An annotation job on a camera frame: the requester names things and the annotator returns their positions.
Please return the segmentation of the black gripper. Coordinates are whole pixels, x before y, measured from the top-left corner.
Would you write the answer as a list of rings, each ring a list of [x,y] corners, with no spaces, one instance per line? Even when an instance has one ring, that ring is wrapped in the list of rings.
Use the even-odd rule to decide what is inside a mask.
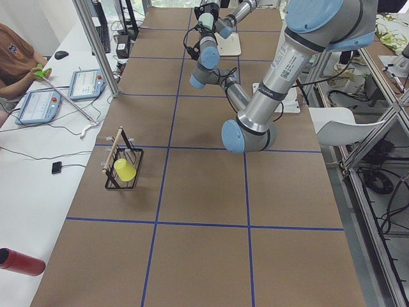
[[[203,13],[211,13],[218,15],[220,10],[220,1],[201,1],[199,6],[194,8],[194,13],[200,15]]]
[[[215,38],[213,31],[208,28],[200,28],[199,33],[201,35],[201,38],[204,38],[204,37]]]

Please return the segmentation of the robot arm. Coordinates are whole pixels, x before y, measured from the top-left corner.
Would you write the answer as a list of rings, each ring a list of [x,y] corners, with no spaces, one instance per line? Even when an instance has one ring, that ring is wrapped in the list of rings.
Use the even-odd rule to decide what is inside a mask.
[[[222,126],[222,142],[231,153],[270,148],[277,131],[272,115],[313,55],[353,51],[370,45],[376,27],[377,1],[290,1],[286,7],[284,42],[253,96],[248,96],[233,72],[218,69],[215,34],[227,38],[252,13],[257,1],[242,1],[225,18],[220,1],[201,1],[194,9],[201,38],[190,83],[195,88],[220,86],[236,111]]]
[[[223,38],[228,38],[233,28],[258,6],[257,1],[242,1],[234,11],[224,18],[219,17],[221,1],[201,1],[194,8],[197,19],[196,29],[202,36],[215,37],[218,33]]]

